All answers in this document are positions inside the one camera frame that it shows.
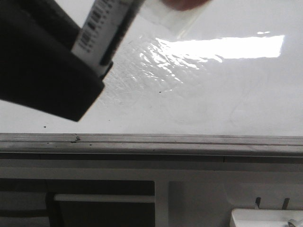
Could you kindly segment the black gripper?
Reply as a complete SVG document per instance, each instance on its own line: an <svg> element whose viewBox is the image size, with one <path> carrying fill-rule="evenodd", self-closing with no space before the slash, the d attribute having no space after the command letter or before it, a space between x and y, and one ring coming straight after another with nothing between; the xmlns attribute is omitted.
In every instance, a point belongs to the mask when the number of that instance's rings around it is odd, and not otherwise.
<svg viewBox="0 0 303 227"><path fill-rule="evenodd" d="M104 89L71 52L79 32L54 0L1 1L1 100L79 121Z"/></svg>

